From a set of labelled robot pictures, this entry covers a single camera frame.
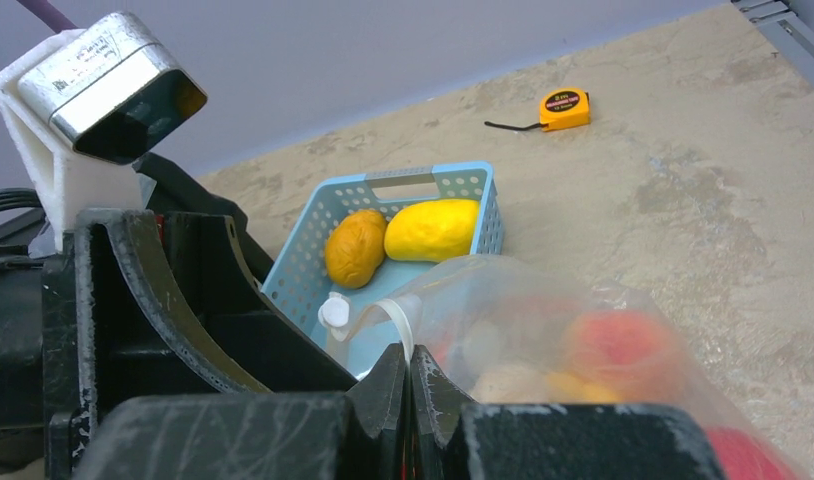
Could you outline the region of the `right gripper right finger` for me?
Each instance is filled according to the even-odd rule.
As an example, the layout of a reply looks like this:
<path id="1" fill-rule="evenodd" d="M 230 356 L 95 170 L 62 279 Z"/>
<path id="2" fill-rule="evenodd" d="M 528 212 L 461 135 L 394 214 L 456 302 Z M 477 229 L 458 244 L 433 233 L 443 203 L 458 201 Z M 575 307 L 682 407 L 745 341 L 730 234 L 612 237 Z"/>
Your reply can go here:
<path id="1" fill-rule="evenodd" d="M 429 351 L 410 361 L 419 479 L 722 479 L 702 429 L 665 405 L 480 404 Z"/>

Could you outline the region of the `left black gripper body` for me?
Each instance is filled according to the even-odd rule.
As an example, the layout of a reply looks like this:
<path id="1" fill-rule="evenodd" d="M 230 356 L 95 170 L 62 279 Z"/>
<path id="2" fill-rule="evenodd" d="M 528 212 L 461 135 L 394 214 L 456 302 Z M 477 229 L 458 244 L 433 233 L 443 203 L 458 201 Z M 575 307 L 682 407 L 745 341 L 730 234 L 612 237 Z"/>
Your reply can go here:
<path id="1" fill-rule="evenodd" d="M 74 233 L 32 257 L 0 244 L 0 464 L 28 464 L 68 442 L 76 417 Z"/>

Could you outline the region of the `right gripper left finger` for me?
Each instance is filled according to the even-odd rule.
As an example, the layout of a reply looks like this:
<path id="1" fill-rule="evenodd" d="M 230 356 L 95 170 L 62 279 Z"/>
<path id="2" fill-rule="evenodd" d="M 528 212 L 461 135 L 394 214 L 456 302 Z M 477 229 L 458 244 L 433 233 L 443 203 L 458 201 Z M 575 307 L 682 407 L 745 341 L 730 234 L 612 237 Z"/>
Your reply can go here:
<path id="1" fill-rule="evenodd" d="M 102 422 L 76 479 L 398 479 L 407 363 L 388 346 L 346 392 L 140 397 Z"/>

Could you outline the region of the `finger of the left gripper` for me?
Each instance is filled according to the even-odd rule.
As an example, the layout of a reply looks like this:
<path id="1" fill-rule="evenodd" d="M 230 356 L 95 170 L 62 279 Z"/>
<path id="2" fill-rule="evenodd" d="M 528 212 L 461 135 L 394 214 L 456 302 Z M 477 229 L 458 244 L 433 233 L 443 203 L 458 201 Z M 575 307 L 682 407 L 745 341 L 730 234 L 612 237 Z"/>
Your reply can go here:
<path id="1" fill-rule="evenodd" d="M 161 231 L 172 274 L 196 319 L 256 380 L 276 392 L 345 392 L 355 385 L 261 292 L 274 261 L 232 217 L 171 212 Z"/>
<path id="2" fill-rule="evenodd" d="M 196 376 L 217 392 L 264 392 L 266 386 L 232 359 L 209 335 L 174 276 L 168 256 L 191 255 L 203 245 L 201 227 L 219 227 L 215 239 L 227 247 L 238 273 L 246 272 L 227 216 L 173 212 L 157 217 L 144 210 L 87 209 L 73 233 L 80 411 L 98 423 L 103 406 L 100 358 L 105 346 L 144 323 L 161 346 L 158 368 L 136 356 L 137 380 L 150 375 L 163 387 L 177 382 L 168 367 L 177 360 L 185 376 Z"/>

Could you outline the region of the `clear zip top bag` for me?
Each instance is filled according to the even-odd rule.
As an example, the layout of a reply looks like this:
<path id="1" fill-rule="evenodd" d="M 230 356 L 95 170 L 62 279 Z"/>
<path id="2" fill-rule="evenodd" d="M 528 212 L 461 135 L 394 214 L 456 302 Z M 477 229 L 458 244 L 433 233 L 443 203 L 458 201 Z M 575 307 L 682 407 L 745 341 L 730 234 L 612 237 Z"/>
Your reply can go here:
<path id="1" fill-rule="evenodd" d="M 718 390 L 674 324 L 646 294 L 616 283 L 587 287 L 500 255 L 441 262 L 399 287 L 333 290 L 318 319 L 326 350 L 351 373 L 365 375 L 392 343 L 406 354 L 425 347 L 445 376 L 481 403 L 561 403 L 545 375 L 571 373 L 562 337 L 582 314 L 640 310 L 658 316 L 683 341 L 689 364 L 683 393 L 665 404 L 687 412 L 705 431 L 728 427 L 766 443 L 799 476 L 802 470 L 762 438 Z"/>

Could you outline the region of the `red bell pepper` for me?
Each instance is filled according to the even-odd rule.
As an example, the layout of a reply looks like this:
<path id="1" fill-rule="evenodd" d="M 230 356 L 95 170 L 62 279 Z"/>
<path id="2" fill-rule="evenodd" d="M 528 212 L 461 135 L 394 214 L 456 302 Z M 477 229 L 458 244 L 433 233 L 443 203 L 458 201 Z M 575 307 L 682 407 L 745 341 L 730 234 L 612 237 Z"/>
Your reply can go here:
<path id="1" fill-rule="evenodd" d="M 640 310 L 591 311 L 562 337 L 571 373 L 631 402 L 669 402 L 686 385 L 683 341 L 658 316 Z"/>

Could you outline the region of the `yellow bell pepper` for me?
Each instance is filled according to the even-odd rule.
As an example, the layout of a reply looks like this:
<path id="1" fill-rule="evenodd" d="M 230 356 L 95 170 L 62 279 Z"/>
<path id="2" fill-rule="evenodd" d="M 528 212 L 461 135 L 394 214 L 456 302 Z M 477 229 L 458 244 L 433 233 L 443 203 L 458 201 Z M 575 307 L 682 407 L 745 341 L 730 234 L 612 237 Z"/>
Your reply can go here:
<path id="1" fill-rule="evenodd" d="M 616 391 L 567 372 L 549 372 L 545 381 L 550 398 L 561 403 L 615 404 L 623 400 Z"/>

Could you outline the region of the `red apple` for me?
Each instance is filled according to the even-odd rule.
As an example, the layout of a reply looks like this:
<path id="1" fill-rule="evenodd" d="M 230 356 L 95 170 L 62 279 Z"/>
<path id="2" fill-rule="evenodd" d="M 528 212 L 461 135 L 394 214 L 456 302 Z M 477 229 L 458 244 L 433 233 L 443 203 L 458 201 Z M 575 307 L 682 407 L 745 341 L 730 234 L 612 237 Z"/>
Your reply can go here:
<path id="1" fill-rule="evenodd" d="M 779 454 L 750 434 L 728 427 L 707 428 L 705 434 L 729 479 L 799 478 Z"/>

